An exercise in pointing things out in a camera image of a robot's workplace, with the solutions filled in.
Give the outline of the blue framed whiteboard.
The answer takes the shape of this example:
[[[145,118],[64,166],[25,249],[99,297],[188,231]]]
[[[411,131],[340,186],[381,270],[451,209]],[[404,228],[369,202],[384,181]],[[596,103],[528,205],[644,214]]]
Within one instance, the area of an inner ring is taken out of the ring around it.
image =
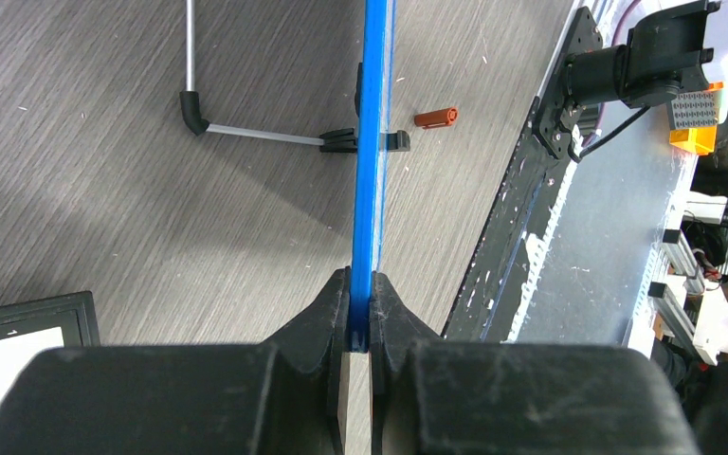
[[[195,4],[185,4],[185,88],[179,94],[182,119],[196,136],[204,133],[250,137],[305,146],[323,153],[353,154],[355,205],[349,284],[348,347],[356,353],[370,348],[370,310],[374,274],[379,269],[390,153],[410,150],[410,135],[390,126],[392,63],[396,25],[394,1],[365,4],[362,60],[356,73],[355,111],[358,125],[320,136],[295,136],[213,123],[202,115],[195,78]]]

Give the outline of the black white chessboard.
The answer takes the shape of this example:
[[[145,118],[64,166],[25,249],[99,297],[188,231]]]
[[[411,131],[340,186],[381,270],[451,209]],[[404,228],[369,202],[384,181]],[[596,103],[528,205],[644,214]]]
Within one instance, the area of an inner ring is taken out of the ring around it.
[[[37,354],[99,344],[89,291],[0,306],[0,403]]]

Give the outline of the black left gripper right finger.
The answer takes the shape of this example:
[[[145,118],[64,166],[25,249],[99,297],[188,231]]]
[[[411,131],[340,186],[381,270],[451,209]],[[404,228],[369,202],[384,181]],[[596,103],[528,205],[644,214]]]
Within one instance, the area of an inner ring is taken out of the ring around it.
[[[665,376],[626,348],[451,341],[373,274],[375,454],[696,454]]]

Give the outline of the brown marker cap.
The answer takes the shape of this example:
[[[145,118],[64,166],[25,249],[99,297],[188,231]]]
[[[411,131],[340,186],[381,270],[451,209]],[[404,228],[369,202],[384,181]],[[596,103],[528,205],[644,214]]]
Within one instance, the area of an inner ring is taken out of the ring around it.
[[[459,111],[456,107],[430,111],[417,114],[413,117],[415,126],[424,130],[452,126],[458,119]]]

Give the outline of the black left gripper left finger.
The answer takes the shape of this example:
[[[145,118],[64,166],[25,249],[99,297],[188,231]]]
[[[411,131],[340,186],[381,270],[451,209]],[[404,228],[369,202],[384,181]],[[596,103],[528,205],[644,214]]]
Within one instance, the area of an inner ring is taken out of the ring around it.
[[[57,348],[0,405],[0,454],[340,454],[349,272],[255,344]]]

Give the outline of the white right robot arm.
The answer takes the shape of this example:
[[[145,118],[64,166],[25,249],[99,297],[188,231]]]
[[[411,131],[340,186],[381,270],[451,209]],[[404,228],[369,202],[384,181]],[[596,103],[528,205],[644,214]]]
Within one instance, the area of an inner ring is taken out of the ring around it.
[[[641,19],[622,45],[573,54],[567,97],[652,107],[681,93],[728,85],[728,1],[692,1]]]

